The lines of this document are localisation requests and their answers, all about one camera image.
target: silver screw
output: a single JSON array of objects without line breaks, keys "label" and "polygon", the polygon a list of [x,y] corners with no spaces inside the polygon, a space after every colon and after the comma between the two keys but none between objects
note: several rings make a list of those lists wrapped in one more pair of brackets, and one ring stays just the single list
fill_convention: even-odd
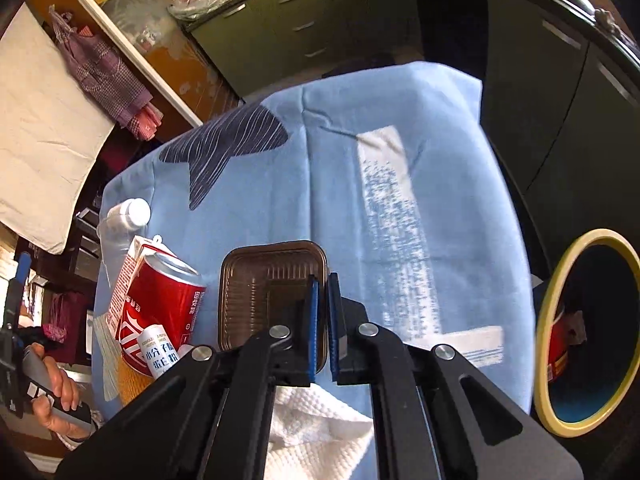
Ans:
[{"label": "silver screw", "polygon": [[438,345],[433,349],[433,352],[437,357],[445,361],[451,361],[456,355],[456,351],[449,345]]},{"label": "silver screw", "polygon": [[367,337],[373,337],[378,333],[378,327],[373,323],[363,323],[358,327],[358,332]]},{"label": "silver screw", "polygon": [[284,339],[291,333],[288,326],[274,325],[269,329],[269,335],[274,339]]},{"label": "silver screw", "polygon": [[212,355],[213,352],[208,346],[196,346],[191,351],[191,357],[196,361],[208,361]]}]

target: plaid cloth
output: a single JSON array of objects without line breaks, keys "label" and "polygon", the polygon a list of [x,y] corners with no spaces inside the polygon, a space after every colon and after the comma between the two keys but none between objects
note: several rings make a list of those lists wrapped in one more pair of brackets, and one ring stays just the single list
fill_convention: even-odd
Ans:
[{"label": "plaid cloth", "polygon": [[99,36],[91,34],[87,27],[82,34],[76,32],[76,28],[68,24],[70,13],[60,15],[53,6],[49,7],[49,13],[58,48],[82,89],[91,94],[120,126],[139,138],[148,136],[140,131],[140,122],[132,122],[132,119],[151,101],[151,94],[131,73],[117,51]]}]

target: white sheet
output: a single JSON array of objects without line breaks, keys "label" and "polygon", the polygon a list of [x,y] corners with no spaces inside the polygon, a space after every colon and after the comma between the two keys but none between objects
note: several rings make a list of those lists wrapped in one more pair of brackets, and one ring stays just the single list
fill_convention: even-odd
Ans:
[{"label": "white sheet", "polygon": [[0,221],[60,254],[113,120],[23,5],[0,40]]}]

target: white bottle cap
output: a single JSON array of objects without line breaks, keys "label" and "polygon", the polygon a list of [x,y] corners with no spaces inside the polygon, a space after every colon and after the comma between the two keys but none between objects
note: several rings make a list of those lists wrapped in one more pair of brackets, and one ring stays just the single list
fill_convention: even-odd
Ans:
[{"label": "white bottle cap", "polygon": [[127,216],[127,223],[132,228],[143,227],[151,218],[151,208],[143,198],[134,198],[126,206],[123,213]]}]

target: clear plastic bottle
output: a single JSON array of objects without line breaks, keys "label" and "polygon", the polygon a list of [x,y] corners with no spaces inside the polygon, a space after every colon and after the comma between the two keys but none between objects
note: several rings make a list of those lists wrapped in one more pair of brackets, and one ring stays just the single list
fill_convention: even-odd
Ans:
[{"label": "clear plastic bottle", "polygon": [[149,204],[143,198],[129,198],[107,213],[98,224],[102,261],[107,271],[110,289],[118,279],[133,237],[151,218]]}]

